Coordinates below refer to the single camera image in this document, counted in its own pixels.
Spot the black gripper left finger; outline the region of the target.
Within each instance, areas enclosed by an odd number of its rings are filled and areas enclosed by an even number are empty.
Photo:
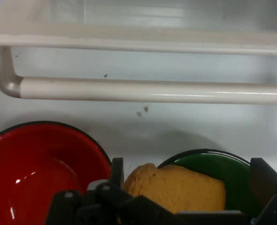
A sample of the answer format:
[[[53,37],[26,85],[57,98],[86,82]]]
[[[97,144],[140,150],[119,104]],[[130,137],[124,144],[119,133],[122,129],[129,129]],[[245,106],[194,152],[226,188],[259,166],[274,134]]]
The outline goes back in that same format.
[[[122,189],[123,159],[114,158],[109,180],[84,195],[57,192],[46,217],[47,225],[184,225],[178,216],[144,196]]]

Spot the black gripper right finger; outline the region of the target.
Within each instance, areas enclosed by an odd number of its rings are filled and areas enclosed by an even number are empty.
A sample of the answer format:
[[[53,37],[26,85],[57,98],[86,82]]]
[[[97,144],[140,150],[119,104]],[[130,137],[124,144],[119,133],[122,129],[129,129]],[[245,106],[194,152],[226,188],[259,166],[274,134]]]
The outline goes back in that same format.
[[[277,225],[277,172],[262,158],[250,162],[250,188],[263,210],[256,225]]]

